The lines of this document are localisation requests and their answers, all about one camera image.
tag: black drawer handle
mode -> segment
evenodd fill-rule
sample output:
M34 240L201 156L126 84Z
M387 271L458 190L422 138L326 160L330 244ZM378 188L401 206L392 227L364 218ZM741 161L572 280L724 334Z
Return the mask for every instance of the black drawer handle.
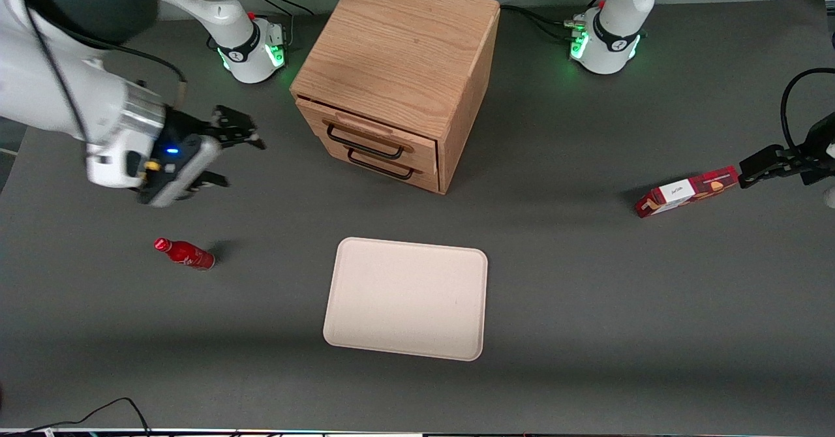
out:
M327 126L327 136L334 142L342 143L343 145L347 145L354 149L358 149L358 151L362 151L370 155L376 155L376 157L385 158L386 160L396 160L397 158L400 158L401 155L403 155L403 147L397 148L396 152L390 154L381 151L376 151L371 147L364 146L361 143L352 142L351 140L345 140L342 137L336 137L333 134L332 124Z
M400 181L406 181L406 179L411 178L412 175L415 172L414 169L410 168L409 172L406 173L405 175L399 175L398 173L389 172L389 170L384 170L384 169L380 168L379 166L373 166L373 164L366 163L365 161L357 160L356 158L353 157L353 155L354 155L354 149L348 149L348 160L351 160L351 163L359 164L359 166L370 169L373 172L383 173L386 176L391 176L392 178L400 179Z

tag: green led light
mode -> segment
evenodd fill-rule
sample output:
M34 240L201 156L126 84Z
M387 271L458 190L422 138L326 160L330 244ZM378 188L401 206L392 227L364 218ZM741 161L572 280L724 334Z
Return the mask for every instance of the green led light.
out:
M268 54L269 60L272 60L272 65L275 65L275 68L279 68L284 65L283 47L264 44L264 50Z
M585 51L585 45L588 44L588 33L582 33L579 35L579 38L575 39L575 45L571 46L571 56L575 59L579 59L583 56L583 51Z
M226 63L226 57L223 56L223 53L220 51L220 48L217 48L217 53L220 54L220 59L223 60L223 68L229 70L229 63Z
M638 34L638 37L635 38L635 44L632 44L632 52L629 53L629 58L635 57L635 50L638 49L638 42L641 41L641 34Z

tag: white label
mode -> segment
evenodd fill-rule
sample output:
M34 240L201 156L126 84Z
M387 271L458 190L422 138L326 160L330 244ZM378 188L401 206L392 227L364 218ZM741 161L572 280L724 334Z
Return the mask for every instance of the white label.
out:
M653 212L653 214L670 211L695 196L695 190L693 189L693 185L690 184L689 179L683 179L683 181L662 185L662 187L659 187L658 189L661 191L661 195L664 196L666 203L657 211Z
M671 185L662 185L662 187L658 189L661 190L661 194L664 196L664 200L667 204L680 202L682 199L687 200L692 196L695 196L695 190L693 189L693 185L690 184L689 179L677 181Z

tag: red box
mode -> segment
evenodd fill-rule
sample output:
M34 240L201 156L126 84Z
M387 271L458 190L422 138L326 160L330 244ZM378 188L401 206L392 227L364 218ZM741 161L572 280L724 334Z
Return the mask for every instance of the red box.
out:
M736 168L728 166L715 172L656 187L635 204L635 210L641 218L654 216L721 194L728 188L734 187L737 182L739 182L739 175L737 175Z

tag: bottle cap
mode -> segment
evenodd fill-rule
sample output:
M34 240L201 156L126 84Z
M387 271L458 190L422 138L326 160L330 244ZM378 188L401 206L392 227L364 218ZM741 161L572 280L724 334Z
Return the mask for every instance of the bottle cap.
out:
M167 252L171 249L171 241L167 238L157 238L157 241L154 241L154 247L161 252Z

